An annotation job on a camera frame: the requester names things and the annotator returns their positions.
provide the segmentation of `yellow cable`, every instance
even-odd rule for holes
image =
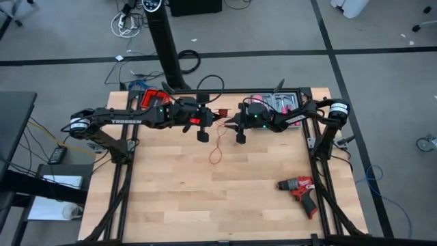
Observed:
[[[46,129],[44,129],[44,128],[42,128],[41,126],[39,126],[39,125],[37,125],[37,124],[35,124],[35,123],[33,123],[33,122],[31,122],[31,121],[29,121],[29,124],[31,124],[32,126],[34,126],[34,127],[36,127],[36,128],[38,128],[38,129],[40,129],[41,131],[43,131],[44,133],[46,133],[53,141],[55,141],[58,145],[60,145],[60,146],[63,146],[63,147],[67,147],[67,148],[69,148],[69,149],[72,149],[72,150],[76,150],[76,151],[79,151],[79,152],[82,152],[82,153],[85,153],[85,154],[88,154],[88,155],[90,155],[90,156],[95,156],[96,154],[94,154],[94,153],[91,153],[91,152],[89,152],[89,151],[86,151],[86,150],[83,150],[83,149],[81,149],[81,148],[77,148],[77,147],[73,147],[73,146],[68,146],[68,145],[66,145],[66,144],[64,144],[64,143],[62,143],[60,140],[58,140],[58,139],[56,139],[55,137],[53,137]]]

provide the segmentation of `wooden table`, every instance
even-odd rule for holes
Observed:
[[[328,88],[313,88],[312,93],[315,100],[330,98]],[[223,94],[208,106],[231,109],[233,116],[246,96]],[[111,92],[108,107],[125,109],[126,101],[127,92]],[[119,138],[122,127],[111,125],[103,130]],[[319,212],[308,220],[290,192],[275,188],[280,180],[311,176],[302,128],[280,134],[247,130],[244,145],[236,144],[236,133],[228,130],[221,137],[223,158],[216,165],[208,157],[216,147],[217,126],[208,129],[209,143],[198,142],[197,131],[197,127],[186,134],[182,127],[161,131],[139,127],[141,142],[135,151],[124,243],[302,239],[312,233],[323,237]],[[347,158],[338,149],[333,154]],[[337,159],[328,163],[338,204],[366,232],[349,165]],[[79,239],[88,236],[106,212],[114,170],[115,165],[109,163],[93,175]],[[315,191],[311,197],[316,202]],[[325,205],[334,232],[332,213]],[[118,217],[116,213],[113,232]]]

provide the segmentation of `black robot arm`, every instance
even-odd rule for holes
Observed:
[[[136,141],[114,139],[101,130],[107,124],[142,124],[149,128],[164,129],[173,126],[184,126],[186,133],[191,126],[200,126],[197,140],[208,142],[205,127],[225,116],[212,113],[202,104],[198,104],[192,97],[181,97],[175,103],[167,103],[146,110],[117,110],[117,109],[84,109],[71,116],[70,136],[75,139],[94,141],[111,153],[113,163],[130,164]]]
[[[328,117],[325,118],[318,114],[318,111],[321,111],[322,107],[327,106],[330,109]],[[226,127],[232,128],[237,132],[237,142],[239,144],[245,144],[246,142],[244,129],[268,128],[275,133],[281,133],[291,124],[308,118],[316,119],[320,123],[325,124],[326,128],[323,134],[315,140],[313,148],[314,156],[324,160],[330,159],[335,135],[346,124],[350,112],[349,104],[342,99],[310,100],[303,106],[287,113],[269,110],[269,106],[264,102],[252,102],[249,104],[243,100],[238,107],[240,113],[226,121],[228,123]]]

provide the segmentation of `red drill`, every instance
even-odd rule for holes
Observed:
[[[313,215],[317,212],[317,206],[315,206],[314,201],[309,197],[310,191],[314,189],[311,177],[299,176],[297,178],[284,180],[278,182],[277,187],[281,191],[292,191],[292,195],[296,201],[302,203],[308,218],[313,218]]]

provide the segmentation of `black box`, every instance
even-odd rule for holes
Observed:
[[[222,0],[169,0],[172,16],[217,13],[222,10]]]

